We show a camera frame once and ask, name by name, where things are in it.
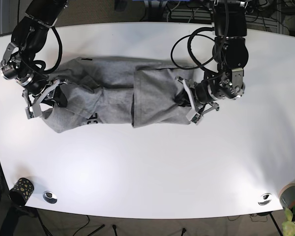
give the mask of white table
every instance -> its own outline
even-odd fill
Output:
[[[168,60],[173,44],[200,26],[59,28],[62,62],[79,56]],[[9,41],[0,38],[0,60]],[[281,209],[276,194],[295,179],[295,38],[249,30],[246,46],[245,95],[219,101],[220,111],[199,126],[87,125],[57,134],[40,118],[27,120],[22,87],[0,76],[0,162],[8,186],[28,177],[35,185],[28,206],[97,216],[201,218]],[[210,40],[195,38],[201,61],[211,50]],[[37,59],[52,66],[57,54],[50,32]],[[185,41],[175,58],[189,60]],[[47,190],[57,195],[56,204],[43,200]],[[260,206],[264,193],[274,199]]]

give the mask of folded fabric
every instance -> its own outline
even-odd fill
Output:
[[[128,58],[76,58],[59,66],[51,79],[66,79],[61,90],[66,108],[57,105],[42,119],[54,131],[85,124],[189,124],[190,108],[175,97],[183,90],[176,76],[193,78],[193,70],[176,69],[171,62]]]

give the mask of black cup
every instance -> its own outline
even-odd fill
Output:
[[[10,199],[18,206],[25,206],[33,191],[32,182],[27,178],[20,178],[10,190]]]

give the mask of metal grommet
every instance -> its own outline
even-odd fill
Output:
[[[262,194],[259,201],[258,201],[258,204],[261,205],[261,206],[265,206],[267,205],[269,202],[271,202],[272,200],[272,195],[270,193],[265,193],[265,194]]]
[[[45,199],[46,202],[50,204],[55,204],[57,202],[57,196],[49,191],[46,191],[43,193],[43,198]]]

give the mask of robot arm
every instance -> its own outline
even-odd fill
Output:
[[[240,0],[215,0],[211,2],[211,17],[214,28],[200,28],[194,31],[188,39],[188,52],[197,68],[205,72],[200,83],[185,82],[185,92],[177,98],[178,104],[191,106],[187,118],[198,124],[203,115],[212,110],[219,110],[214,101],[219,99],[237,99],[244,94],[244,67],[248,62],[248,51],[245,46],[247,25],[245,8],[247,2]],[[213,57],[201,64],[193,55],[191,42],[195,35],[203,31],[215,31]],[[217,62],[218,73],[205,68],[211,60]]]
[[[46,76],[54,72],[61,61],[62,44],[53,25],[66,4],[67,0],[33,0],[26,10],[26,16],[14,29],[11,43],[0,62],[2,76],[7,80],[15,79],[25,89],[23,97],[28,104],[28,118],[42,115],[40,103],[51,106],[57,103],[60,107],[67,105],[67,100],[58,86],[62,82],[48,81]],[[59,58],[53,68],[45,70],[46,63],[34,58],[44,47],[50,28],[59,42]]]
[[[53,26],[58,15],[66,8],[68,0],[33,0],[26,10],[26,17],[16,26],[3,59],[0,63],[2,76],[7,80],[15,79],[25,90],[23,97],[27,102],[28,118],[42,115],[40,103],[60,107],[67,106],[67,100],[60,89],[64,81],[50,81],[48,74],[54,72],[60,64],[62,44],[60,37]],[[244,93],[243,68],[248,62],[248,51],[244,37],[247,35],[245,8],[247,3],[240,0],[212,0],[211,15],[214,28],[200,28],[192,33],[188,40],[188,52],[197,67],[205,72],[201,83],[185,81],[185,92],[176,98],[181,106],[190,106],[192,109],[187,118],[199,123],[203,114],[218,110],[214,101],[218,99],[237,99]],[[55,66],[45,70],[46,63],[34,60],[45,45],[47,33],[52,29],[59,43],[59,57]],[[191,42],[195,35],[203,31],[215,31],[215,45],[213,57],[201,64],[192,53]],[[205,65],[211,60],[218,63],[218,72],[213,72]],[[212,107],[205,111],[206,105]]]

